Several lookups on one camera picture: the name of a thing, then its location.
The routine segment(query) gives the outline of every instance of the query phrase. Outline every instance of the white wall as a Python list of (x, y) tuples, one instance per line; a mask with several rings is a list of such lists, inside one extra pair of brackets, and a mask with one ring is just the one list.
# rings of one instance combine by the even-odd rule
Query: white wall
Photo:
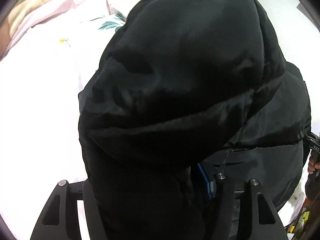
[(311, 101), (312, 131), (320, 132), (320, 33), (297, 9), (299, 0), (258, 0), (268, 13), (287, 61), (300, 68)]

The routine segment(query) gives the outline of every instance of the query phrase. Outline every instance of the bolt head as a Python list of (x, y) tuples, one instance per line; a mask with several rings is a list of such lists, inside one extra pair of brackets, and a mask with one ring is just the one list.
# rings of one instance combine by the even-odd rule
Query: bolt head
[(59, 186), (64, 186), (64, 185), (66, 185), (67, 184), (67, 181), (65, 180), (65, 179), (63, 179), (63, 180), (60, 180), (59, 182), (58, 182), (58, 185)]
[(259, 181), (257, 179), (250, 179), (250, 183), (254, 186), (259, 185)]
[(219, 172), (219, 173), (217, 173), (217, 178), (218, 179), (225, 179), (226, 176), (222, 172)]

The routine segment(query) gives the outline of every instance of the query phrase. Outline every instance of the floral pattern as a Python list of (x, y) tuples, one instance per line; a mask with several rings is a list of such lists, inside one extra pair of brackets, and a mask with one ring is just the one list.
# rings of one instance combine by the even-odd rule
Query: floral pattern
[(59, 39), (58, 44), (60, 44), (60, 45), (68, 45), (70, 47), (69, 38), (61, 38), (61, 39)]
[(115, 32), (117, 32), (126, 22), (126, 18), (121, 12), (117, 12), (116, 14), (111, 15), (111, 18), (114, 21), (106, 21), (102, 24), (99, 30), (107, 30), (115, 28)]

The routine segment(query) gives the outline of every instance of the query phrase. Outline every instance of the black fabric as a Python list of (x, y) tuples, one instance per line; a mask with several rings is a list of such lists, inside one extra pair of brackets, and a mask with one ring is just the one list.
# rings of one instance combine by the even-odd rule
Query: black fabric
[(142, 0), (79, 102), (110, 240), (201, 240), (188, 168), (204, 159), (259, 179), (279, 209), (308, 151), (306, 85), (257, 0)]

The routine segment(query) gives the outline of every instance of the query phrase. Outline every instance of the pink bedsheet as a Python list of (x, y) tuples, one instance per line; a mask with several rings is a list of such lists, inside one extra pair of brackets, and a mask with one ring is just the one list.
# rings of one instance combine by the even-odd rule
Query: pink bedsheet
[[(30, 13), (0, 62), (0, 214), (29, 240), (61, 179), (86, 179), (77, 95), (98, 68), (115, 28), (139, 0), (53, 0)], [(79, 207), (83, 239), (83, 206)]]

